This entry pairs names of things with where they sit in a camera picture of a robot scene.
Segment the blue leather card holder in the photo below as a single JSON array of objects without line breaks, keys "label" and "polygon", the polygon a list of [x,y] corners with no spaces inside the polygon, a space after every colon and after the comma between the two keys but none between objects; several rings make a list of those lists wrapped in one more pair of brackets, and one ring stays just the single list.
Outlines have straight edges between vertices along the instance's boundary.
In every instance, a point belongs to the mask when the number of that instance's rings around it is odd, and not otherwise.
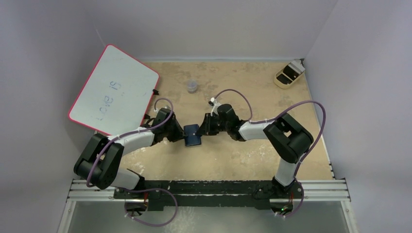
[{"label": "blue leather card holder", "polygon": [[186,147],[193,147],[201,145],[201,136],[197,135],[196,132],[199,129],[198,124],[191,124],[184,126],[184,132],[186,134],[185,137],[185,146]]}]

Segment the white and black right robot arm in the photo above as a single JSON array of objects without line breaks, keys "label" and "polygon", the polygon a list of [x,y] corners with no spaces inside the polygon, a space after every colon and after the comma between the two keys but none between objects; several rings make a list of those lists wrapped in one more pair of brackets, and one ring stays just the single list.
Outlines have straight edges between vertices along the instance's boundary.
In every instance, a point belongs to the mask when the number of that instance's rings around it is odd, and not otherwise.
[{"label": "white and black right robot arm", "polygon": [[273,192],[280,198],[291,193],[301,160],[318,140],[287,111],[269,120],[249,121],[241,120],[230,104],[220,104],[215,100],[209,104],[213,106],[212,111],[205,114],[195,135],[211,136],[226,132],[240,142],[268,140],[281,158],[272,181]]}]

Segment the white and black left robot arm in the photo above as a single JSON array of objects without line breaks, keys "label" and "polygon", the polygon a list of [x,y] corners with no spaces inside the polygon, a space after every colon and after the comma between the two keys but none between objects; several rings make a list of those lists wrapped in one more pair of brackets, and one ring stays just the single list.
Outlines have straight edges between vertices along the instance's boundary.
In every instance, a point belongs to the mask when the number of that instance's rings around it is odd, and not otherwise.
[{"label": "white and black left robot arm", "polygon": [[174,112],[162,108],[151,125],[142,125],[135,131],[120,136],[94,134],[74,165],[73,171],[86,179],[87,186],[106,189],[110,186],[125,188],[134,199],[143,196],[144,178],[138,173],[120,167],[123,156],[141,148],[151,147],[163,141],[176,142],[186,137]]}]

